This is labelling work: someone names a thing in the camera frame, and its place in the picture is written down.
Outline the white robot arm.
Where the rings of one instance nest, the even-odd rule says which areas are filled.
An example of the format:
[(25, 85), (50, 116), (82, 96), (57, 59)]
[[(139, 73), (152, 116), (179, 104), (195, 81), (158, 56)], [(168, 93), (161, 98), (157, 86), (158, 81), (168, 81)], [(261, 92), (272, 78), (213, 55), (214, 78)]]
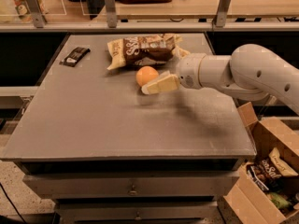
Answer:
[(163, 72), (141, 90), (152, 95), (179, 87), (211, 88), (245, 101), (273, 95), (299, 114), (299, 69), (255, 44), (242, 45), (230, 55), (191, 53), (177, 63), (175, 73)]

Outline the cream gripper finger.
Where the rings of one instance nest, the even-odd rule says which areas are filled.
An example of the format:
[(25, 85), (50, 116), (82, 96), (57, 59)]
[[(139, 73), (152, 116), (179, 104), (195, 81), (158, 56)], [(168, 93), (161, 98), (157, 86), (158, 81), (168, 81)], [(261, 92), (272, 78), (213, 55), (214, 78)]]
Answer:
[(146, 95), (157, 94), (167, 91), (175, 91), (180, 82), (177, 75), (162, 73), (152, 81), (143, 85), (141, 91)]
[(187, 55), (190, 54), (189, 51), (187, 51), (186, 49), (182, 49), (179, 46), (176, 46), (173, 50), (173, 54), (178, 57), (179, 59), (182, 59), (184, 57), (186, 57)]

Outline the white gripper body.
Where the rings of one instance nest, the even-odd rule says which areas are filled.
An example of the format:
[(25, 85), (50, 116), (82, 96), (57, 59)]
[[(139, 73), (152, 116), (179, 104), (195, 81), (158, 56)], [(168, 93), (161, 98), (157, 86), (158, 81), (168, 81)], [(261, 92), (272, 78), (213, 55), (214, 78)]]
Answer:
[(178, 62), (176, 75), (184, 88), (196, 90), (202, 88), (199, 81), (199, 69), (201, 61), (205, 57), (205, 53), (191, 53)]

